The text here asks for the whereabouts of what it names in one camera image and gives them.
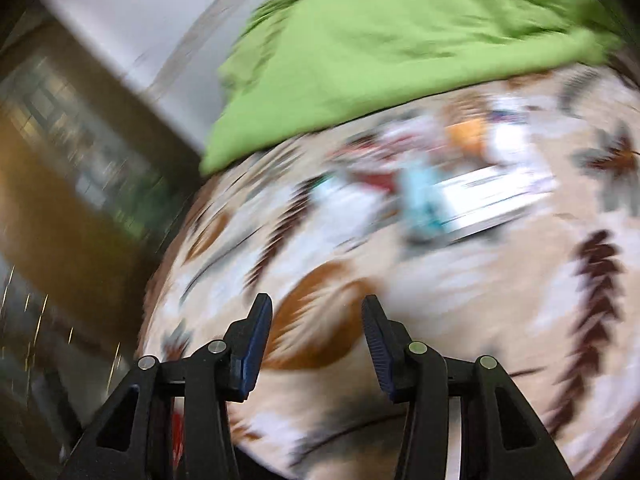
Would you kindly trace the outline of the white paper box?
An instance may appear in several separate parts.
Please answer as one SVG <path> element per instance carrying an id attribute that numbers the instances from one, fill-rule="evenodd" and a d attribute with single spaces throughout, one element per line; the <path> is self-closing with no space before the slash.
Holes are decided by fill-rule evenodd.
<path id="1" fill-rule="evenodd" d="M 483 232 L 520 218 L 558 185 L 546 167 L 497 166 L 440 182 L 442 228 L 450 240 Z"/>

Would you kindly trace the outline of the white plastic bag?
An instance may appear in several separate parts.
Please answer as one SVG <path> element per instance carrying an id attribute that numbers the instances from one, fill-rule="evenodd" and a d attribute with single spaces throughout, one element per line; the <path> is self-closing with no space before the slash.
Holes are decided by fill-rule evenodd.
<path id="1" fill-rule="evenodd" d="M 382 188 L 329 174 L 312 190 L 311 205 L 305 240 L 315 248 L 334 249 L 371 235 L 383 222 L 388 197 Z"/>

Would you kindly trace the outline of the orange small box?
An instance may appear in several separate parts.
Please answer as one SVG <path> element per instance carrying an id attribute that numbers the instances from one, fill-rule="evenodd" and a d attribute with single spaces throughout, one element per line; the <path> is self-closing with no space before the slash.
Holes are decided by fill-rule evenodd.
<path id="1" fill-rule="evenodd" d="M 487 122 L 484 118 L 471 118 L 446 127 L 453 146 L 463 154 L 474 157 L 485 155 Z"/>

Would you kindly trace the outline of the red white carton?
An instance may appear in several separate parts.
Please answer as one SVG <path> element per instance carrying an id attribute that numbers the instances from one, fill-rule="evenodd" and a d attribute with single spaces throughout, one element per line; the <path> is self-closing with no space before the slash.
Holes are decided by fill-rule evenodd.
<path id="1" fill-rule="evenodd" d="M 393 193 L 401 156 L 415 147 L 415 134 L 370 130 L 343 142 L 329 154 L 328 164 L 346 180 Z"/>

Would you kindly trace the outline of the light blue tissue packet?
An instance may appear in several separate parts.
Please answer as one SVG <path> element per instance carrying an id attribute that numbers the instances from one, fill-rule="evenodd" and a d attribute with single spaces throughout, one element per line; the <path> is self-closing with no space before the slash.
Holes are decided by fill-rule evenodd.
<path id="1" fill-rule="evenodd" d="M 401 223 L 409 240 L 426 243 L 447 233 L 447 206 L 438 187 L 438 171 L 425 159 L 411 157 L 398 174 Z"/>

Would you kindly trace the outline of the red plastic basket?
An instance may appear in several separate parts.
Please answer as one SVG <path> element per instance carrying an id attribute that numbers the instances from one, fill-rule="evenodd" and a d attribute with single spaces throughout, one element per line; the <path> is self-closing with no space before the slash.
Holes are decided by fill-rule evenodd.
<path id="1" fill-rule="evenodd" d="M 180 460 L 183 456 L 183 430 L 184 430 L 184 408 L 183 398 L 175 398 L 171 405 L 171 465 L 174 472 L 178 471 Z"/>

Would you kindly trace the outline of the leaf pattern beige blanket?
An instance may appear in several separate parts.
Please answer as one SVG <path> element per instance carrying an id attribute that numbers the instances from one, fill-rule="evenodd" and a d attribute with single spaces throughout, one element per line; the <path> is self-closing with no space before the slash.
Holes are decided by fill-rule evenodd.
<path id="1" fill-rule="evenodd" d="M 446 127 L 488 125 L 485 155 Z M 303 229 L 328 156 L 370 130 L 412 133 L 383 222 L 315 248 Z M 556 189 L 520 218 L 450 240 L 408 239 L 398 174 L 439 183 L 546 167 Z M 233 442 L 289 479 L 388 479 L 404 410 L 382 393 L 363 297 L 445 356 L 493 354 L 578 479 L 600 479 L 639 423 L 639 84 L 620 62 L 574 65 L 431 96 L 247 157 L 210 180 L 150 284 L 139 350 L 180 359 L 220 337 L 258 292 L 274 319 L 257 386 L 230 406 Z"/>

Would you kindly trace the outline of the wooden glass door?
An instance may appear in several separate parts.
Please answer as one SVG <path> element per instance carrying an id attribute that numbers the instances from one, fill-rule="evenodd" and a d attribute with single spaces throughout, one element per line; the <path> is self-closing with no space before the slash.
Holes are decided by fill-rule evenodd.
<path id="1" fill-rule="evenodd" d="M 1 24 L 1 474 L 53 479 L 128 372 L 198 158 L 44 6 Z"/>

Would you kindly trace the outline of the green quilt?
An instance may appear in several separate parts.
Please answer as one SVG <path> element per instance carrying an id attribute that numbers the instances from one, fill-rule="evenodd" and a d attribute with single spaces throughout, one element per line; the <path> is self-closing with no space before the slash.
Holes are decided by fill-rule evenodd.
<path id="1" fill-rule="evenodd" d="M 621 39 L 598 0 L 268 0 L 220 66 L 201 172 L 424 96 L 600 64 Z"/>

